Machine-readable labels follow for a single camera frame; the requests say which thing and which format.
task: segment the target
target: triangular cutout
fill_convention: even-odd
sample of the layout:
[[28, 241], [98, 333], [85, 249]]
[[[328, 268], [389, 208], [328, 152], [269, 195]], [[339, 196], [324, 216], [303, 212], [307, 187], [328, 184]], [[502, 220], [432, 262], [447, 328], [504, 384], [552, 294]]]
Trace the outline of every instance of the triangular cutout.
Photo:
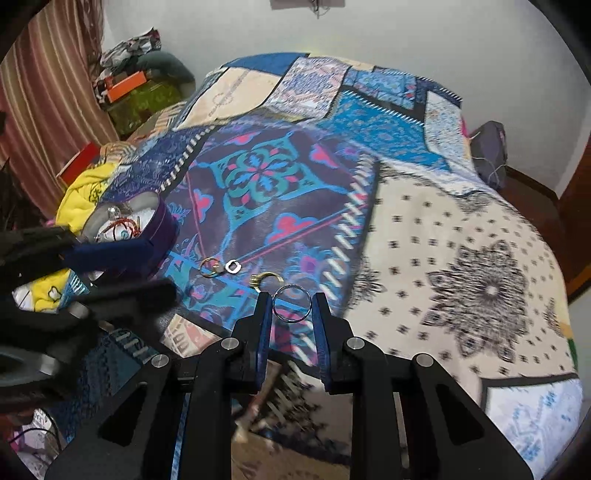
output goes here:
[[131, 443], [147, 389], [146, 383], [138, 385], [138, 388], [125, 399], [115, 413], [100, 426], [98, 431], [100, 438], [122, 447], [127, 447]]
[[482, 425], [470, 414], [466, 406], [456, 398], [447, 385], [439, 384], [436, 390], [449, 438], [454, 445], [463, 445], [484, 437]]

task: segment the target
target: patchwork quilt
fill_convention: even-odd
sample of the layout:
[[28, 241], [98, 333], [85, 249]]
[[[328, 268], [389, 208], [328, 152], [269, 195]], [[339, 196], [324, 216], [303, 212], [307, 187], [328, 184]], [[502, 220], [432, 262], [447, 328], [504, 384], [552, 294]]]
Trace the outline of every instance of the patchwork quilt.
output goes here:
[[[385, 352], [433, 355], [538, 479], [575, 433], [582, 402], [564, 281], [535, 228], [476, 175], [460, 106], [442, 85], [395, 69], [244, 57], [208, 74], [103, 200], [154, 190], [180, 225], [159, 272], [183, 292], [164, 336], [183, 332], [172, 348], [195, 353], [200, 339], [229, 335], [253, 312], [250, 276], [272, 271], [324, 292]], [[207, 257], [242, 269], [204, 278]], [[282, 306], [289, 314], [306, 300]], [[276, 319], [271, 348], [271, 394], [255, 411], [242, 406], [248, 435], [297, 452], [293, 468], [314, 478], [345, 478], [318, 463], [349, 463], [351, 405], [323, 392], [311, 322]], [[249, 445], [255, 453], [235, 445], [248, 478], [291, 475], [293, 462], [274, 460], [272, 473]]]

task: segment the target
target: bedspread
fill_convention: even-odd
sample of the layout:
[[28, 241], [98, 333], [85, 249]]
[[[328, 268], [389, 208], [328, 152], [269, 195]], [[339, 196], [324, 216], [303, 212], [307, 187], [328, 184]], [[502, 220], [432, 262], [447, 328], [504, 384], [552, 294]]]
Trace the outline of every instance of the bedspread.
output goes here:
[[[541, 478], [576, 431], [582, 401], [564, 281], [535, 228], [478, 179], [460, 105], [433, 80], [395, 69], [245, 57], [207, 76], [103, 200], [155, 190], [180, 224], [159, 272], [184, 293], [164, 335], [177, 352], [229, 335], [254, 309], [250, 275], [276, 272], [324, 292], [385, 352], [437, 358]], [[206, 257], [242, 270], [203, 278]], [[289, 447], [291, 463], [275, 462], [274, 478], [296, 455], [302, 471], [344, 478], [350, 402], [323, 392], [311, 322], [276, 320], [271, 347], [282, 367], [269, 367], [274, 389], [246, 438]], [[239, 470], [270, 475], [257, 440], [242, 445]]]

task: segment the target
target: wooden floor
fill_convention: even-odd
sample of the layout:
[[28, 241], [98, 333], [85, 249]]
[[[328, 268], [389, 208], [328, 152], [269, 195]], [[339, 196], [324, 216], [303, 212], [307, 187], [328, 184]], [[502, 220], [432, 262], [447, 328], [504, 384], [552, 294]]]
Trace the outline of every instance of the wooden floor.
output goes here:
[[544, 237], [560, 264], [564, 281], [569, 283], [578, 273], [573, 250], [554, 202], [530, 186], [507, 177], [506, 186], [499, 192], [503, 198], [527, 218]]

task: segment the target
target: gold ring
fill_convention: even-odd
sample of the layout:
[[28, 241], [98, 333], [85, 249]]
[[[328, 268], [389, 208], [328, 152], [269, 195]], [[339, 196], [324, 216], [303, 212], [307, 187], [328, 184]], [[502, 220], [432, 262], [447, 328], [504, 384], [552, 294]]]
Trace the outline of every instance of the gold ring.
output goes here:
[[276, 273], [273, 272], [263, 272], [259, 273], [258, 275], [252, 275], [251, 280], [248, 283], [251, 288], [254, 288], [257, 293], [261, 292], [261, 282], [267, 277], [275, 277], [279, 280], [279, 283], [283, 283], [283, 278]]
[[[213, 265], [213, 269], [210, 273], [203, 273], [203, 266], [207, 263], [207, 262], [211, 262], [211, 261], [215, 261], [216, 263]], [[215, 270], [216, 266], [220, 267], [222, 264], [220, 263], [220, 261], [215, 258], [215, 257], [207, 257], [204, 258], [203, 260], [201, 260], [201, 264], [199, 265], [199, 273], [201, 274], [202, 277], [205, 278], [212, 278], [215, 277], [216, 275], [219, 274], [219, 272], [217, 272]]]

